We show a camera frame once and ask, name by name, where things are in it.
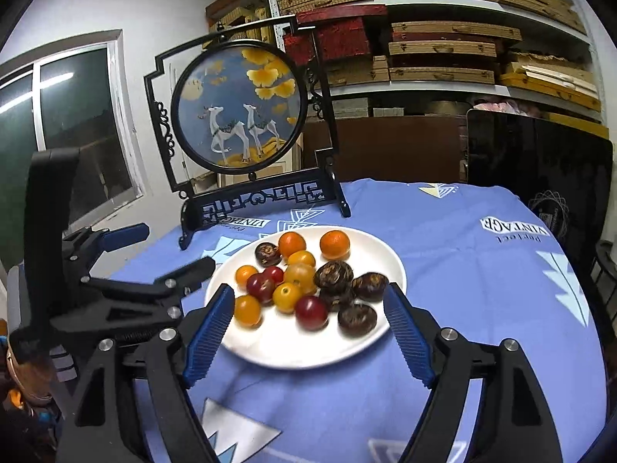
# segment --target red cherry tomato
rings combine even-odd
[[[283,272],[283,270],[280,269],[278,266],[267,267],[265,270],[263,270],[262,273],[263,276],[267,276],[276,285],[283,283],[283,275],[285,274],[285,272]]]

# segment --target dark purple tomato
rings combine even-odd
[[[302,296],[294,310],[296,320],[307,331],[322,329],[328,321],[328,307],[317,296]]]
[[[272,293],[275,287],[274,281],[263,273],[255,273],[255,275],[249,276],[249,280],[246,281],[246,291],[251,296],[255,296],[261,304],[272,302]]]
[[[263,276],[271,278],[275,285],[283,283],[283,275],[285,274],[285,272],[283,272],[283,270],[280,269],[278,266],[267,267],[265,270],[263,270],[262,273]]]

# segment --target glass pane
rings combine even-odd
[[[24,207],[32,153],[32,75],[0,88],[0,259],[4,268],[24,258]]]
[[[109,92],[107,49],[41,66],[45,145],[81,148],[70,222],[131,188]]]

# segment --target blue gripper pad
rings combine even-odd
[[[222,285],[208,303],[206,310],[210,308],[210,311],[186,347],[183,376],[189,387],[208,374],[214,355],[231,322],[235,303],[234,291],[227,284]]]
[[[436,377],[431,367],[431,347],[413,321],[410,310],[405,294],[388,285],[384,292],[386,318],[411,375],[430,388]]]

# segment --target cherry tomato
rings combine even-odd
[[[249,276],[255,275],[257,273],[257,269],[251,265],[240,266],[239,269],[236,270],[236,284],[243,291],[246,290],[246,281],[249,280]]]
[[[317,296],[302,296],[294,310],[296,320],[307,331],[322,329],[328,321],[328,307]]]
[[[278,251],[284,256],[289,257],[298,250],[306,250],[307,243],[299,233],[288,231],[283,233],[278,240]]]
[[[294,312],[295,303],[302,297],[300,287],[296,284],[284,282],[280,284],[272,295],[272,300],[281,313],[292,314]]]
[[[341,259],[349,252],[349,237],[341,230],[325,233],[319,241],[319,248],[326,259]]]
[[[287,267],[283,280],[296,284],[300,287],[302,295],[313,294],[317,290],[315,282],[313,281],[314,276],[314,267],[304,263],[295,263]]]
[[[261,304],[269,304],[272,301],[274,287],[274,281],[263,273],[255,273],[249,276],[249,280],[246,282],[246,291],[251,296],[255,296]]]
[[[287,258],[287,263],[290,265],[295,263],[304,263],[314,268],[317,264],[317,262],[315,261],[315,256],[307,250],[299,250],[298,252],[294,252]]]
[[[270,266],[263,270],[263,276],[267,276],[275,283],[275,285],[283,283],[283,275],[283,270],[280,269],[278,266]]]
[[[256,327],[261,322],[261,305],[256,297],[237,297],[233,316],[244,327]]]

